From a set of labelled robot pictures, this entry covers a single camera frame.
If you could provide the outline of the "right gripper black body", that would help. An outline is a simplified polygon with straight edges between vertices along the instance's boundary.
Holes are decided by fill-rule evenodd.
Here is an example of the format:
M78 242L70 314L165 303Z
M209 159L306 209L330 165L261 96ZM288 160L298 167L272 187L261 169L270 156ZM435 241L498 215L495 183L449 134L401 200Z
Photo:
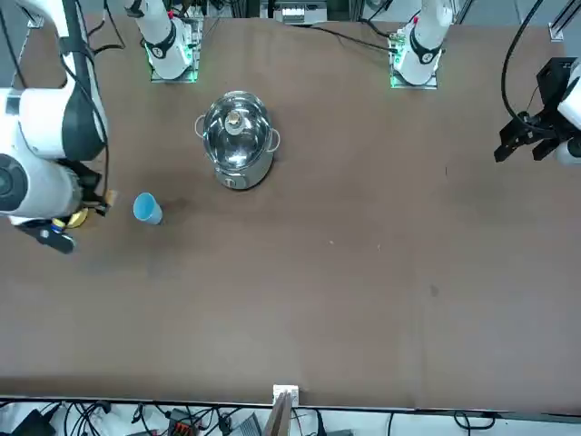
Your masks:
M67 167L76 175L82 191L83 200L100 200L97 187L101 182L101 175L81 162L68 161Z

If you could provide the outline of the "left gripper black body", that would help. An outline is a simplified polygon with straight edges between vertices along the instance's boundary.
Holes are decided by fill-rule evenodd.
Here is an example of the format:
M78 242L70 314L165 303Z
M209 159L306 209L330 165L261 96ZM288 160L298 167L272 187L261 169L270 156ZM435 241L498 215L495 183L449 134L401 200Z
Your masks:
M566 93L568 80L575 65L575 57L552 57L537 73L538 90L543 105L537 117L542 127L554 127L556 130L573 129L573 125L558 112L557 107Z

